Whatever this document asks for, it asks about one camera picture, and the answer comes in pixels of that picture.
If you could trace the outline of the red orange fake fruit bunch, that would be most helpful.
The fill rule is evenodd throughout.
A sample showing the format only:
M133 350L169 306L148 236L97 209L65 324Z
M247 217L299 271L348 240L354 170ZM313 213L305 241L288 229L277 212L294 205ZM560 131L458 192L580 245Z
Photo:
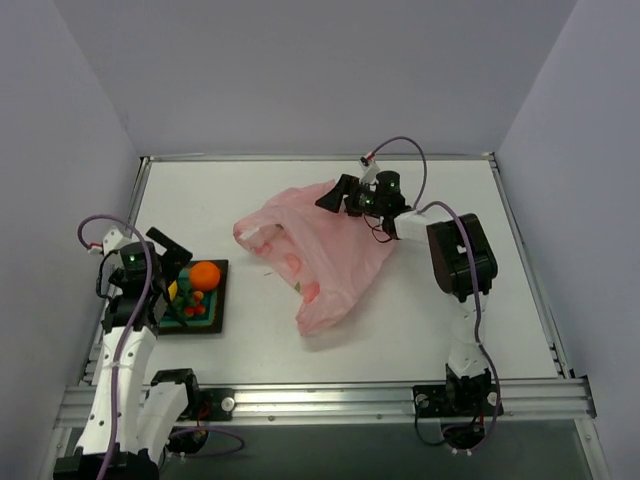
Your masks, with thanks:
M204 293L202 291L194 290L191 287L186 289L179 287L173 300L173 306L182 317L193 318L206 312L206 307L202 303L203 299Z

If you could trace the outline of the pink plastic bag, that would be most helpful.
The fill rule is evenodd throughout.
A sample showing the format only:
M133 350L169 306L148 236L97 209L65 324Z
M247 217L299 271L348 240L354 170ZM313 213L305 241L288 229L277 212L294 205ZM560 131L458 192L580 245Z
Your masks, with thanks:
M334 186L286 189L233 226L236 242L301 296L295 320L302 336L343 320L395 247L377 241L363 220L316 206Z

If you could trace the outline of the yellow fake fruit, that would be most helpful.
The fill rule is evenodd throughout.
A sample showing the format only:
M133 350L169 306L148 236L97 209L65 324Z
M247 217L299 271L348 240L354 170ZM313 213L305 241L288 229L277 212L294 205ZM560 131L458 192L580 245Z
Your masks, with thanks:
M178 293L178 289L179 289L179 287L178 287L178 283L176 281L172 282L169 285L169 287L167 289L167 292L168 292L168 295L169 295L169 301L170 302L173 302L174 299L176 298L177 293Z

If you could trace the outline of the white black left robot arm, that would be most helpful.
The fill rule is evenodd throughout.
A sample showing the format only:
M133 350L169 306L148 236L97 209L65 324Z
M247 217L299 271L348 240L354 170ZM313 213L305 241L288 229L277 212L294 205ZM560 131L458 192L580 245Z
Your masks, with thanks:
M175 424L199 400L192 369L145 372L157 342L168 287L192 254L156 228L119 245L110 278L120 289L103 321L102 364L93 403L72 455L56 460L56 479L156 479Z

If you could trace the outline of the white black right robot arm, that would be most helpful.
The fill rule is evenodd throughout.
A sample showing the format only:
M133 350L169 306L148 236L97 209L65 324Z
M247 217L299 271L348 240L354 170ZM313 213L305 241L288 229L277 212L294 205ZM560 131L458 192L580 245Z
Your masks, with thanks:
M438 416L483 416L499 411L495 365L481 340L482 313L498 273L496 257L477 215L458 216L434 201L451 217L427 219L425 210L411 208L395 171L378 173L372 183L343 174L315 205L333 213L366 216L380 221L392 240L410 240L429 247L438 287L456 301L461 312L451 323L445 384L436 394L418 393L416 405Z

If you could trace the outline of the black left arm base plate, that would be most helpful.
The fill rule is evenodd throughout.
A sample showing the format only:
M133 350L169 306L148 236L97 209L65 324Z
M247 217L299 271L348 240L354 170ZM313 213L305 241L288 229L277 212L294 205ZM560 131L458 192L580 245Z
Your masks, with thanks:
M193 419L197 422L227 422L233 419L236 391L227 387L201 389L196 401Z

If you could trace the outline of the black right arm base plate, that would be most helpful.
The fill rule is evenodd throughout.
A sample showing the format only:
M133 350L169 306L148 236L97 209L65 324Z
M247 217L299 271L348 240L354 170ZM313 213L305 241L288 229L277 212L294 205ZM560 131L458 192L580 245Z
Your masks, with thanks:
M496 390L453 384L424 384L412 388L420 418L490 417L496 408Z

